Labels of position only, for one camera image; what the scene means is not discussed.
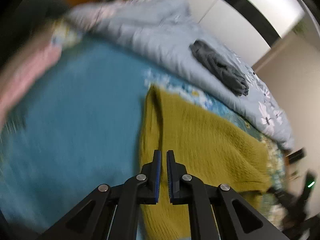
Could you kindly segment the pink folded garment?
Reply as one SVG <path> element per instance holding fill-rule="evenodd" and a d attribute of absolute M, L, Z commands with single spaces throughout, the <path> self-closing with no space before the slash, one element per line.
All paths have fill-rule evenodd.
<path fill-rule="evenodd" d="M 35 50 L 18 64 L 6 84 L 1 87 L 1 126 L 9 111 L 25 95 L 34 82 L 61 57 L 62 47 L 49 43 Z"/>

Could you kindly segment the light blue floral duvet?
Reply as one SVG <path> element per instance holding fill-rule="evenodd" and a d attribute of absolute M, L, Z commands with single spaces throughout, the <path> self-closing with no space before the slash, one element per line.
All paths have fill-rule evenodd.
<path fill-rule="evenodd" d="M 71 9 L 66 19 L 85 32 L 99 34 L 147 57 L 212 94 L 283 149 L 293 149 L 291 125 L 267 85 L 248 64 L 193 20 L 187 0 L 85 3 Z M 195 59 L 190 46 L 196 41 L 203 42 L 216 59 L 243 76 L 248 84 L 248 95 L 232 93 Z"/>

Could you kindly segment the olive green knit sweater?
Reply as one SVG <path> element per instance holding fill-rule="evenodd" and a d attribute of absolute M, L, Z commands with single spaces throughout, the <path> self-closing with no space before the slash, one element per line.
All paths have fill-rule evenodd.
<path fill-rule="evenodd" d="M 263 143 L 228 120 L 152 86 L 145 97 L 140 165 L 155 150 L 172 150 L 189 174 L 205 184 L 228 184 L 256 209 L 271 185 Z"/>

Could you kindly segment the green hanging plant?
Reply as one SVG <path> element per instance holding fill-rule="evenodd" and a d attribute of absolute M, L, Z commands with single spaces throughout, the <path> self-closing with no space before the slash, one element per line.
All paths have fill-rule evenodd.
<path fill-rule="evenodd" d="M 308 25 L 305 20 L 301 19 L 292 29 L 299 36 L 305 36 L 308 33 Z"/>

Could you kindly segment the white black wardrobe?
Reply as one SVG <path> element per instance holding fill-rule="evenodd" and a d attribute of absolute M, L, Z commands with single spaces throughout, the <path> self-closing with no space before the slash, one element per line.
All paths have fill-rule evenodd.
<path fill-rule="evenodd" d="M 297 0 L 188 0 L 193 19 L 253 66 L 304 16 Z"/>

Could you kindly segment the dark grey garment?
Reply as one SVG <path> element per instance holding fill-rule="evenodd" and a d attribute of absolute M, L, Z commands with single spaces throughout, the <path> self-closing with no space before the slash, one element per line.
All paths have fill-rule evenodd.
<path fill-rule="evenodd" d="M 196 40 L 189 45 L 195 59 L 217 77 L 236 96 L 248 96 L 249 86 L 244 74 L 228 63 L 206 42 Z"/>

